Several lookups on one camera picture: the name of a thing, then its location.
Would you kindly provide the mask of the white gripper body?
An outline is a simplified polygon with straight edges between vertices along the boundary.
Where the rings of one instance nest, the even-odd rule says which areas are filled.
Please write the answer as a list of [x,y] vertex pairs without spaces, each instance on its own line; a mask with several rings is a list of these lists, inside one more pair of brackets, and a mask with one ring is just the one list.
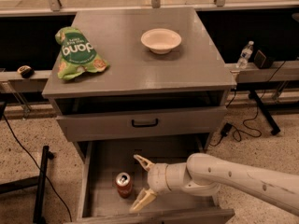
[[149,187],[157,194],[183,190],[191,181],[186,163],[156,163],[148,171]]

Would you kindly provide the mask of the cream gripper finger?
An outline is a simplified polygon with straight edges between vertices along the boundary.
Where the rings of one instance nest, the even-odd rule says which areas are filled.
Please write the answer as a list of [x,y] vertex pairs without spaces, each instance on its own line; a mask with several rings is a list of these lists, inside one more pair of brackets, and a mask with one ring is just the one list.
[[137,160],[142,168],[147,172],[154,166],[153,162],[140,155],[135,154],[134,159]]
[[130,207],[131,213],[137,213],[152,203],[157,198],[157,193],[152,189],[142,189]]

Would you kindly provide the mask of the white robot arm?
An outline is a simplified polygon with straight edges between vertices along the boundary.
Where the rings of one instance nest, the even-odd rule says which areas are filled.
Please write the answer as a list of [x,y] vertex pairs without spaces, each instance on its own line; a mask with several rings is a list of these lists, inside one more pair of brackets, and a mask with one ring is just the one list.
[[134,155],[148,172],[149,187],[142,189],[130,211],[137,213],[158,196],[182,191],[193,196],[212,196],[220,185],[241,190],[293,215],[299,215],[299,176],[225,161],[194,153],[181,163],[153,163]]

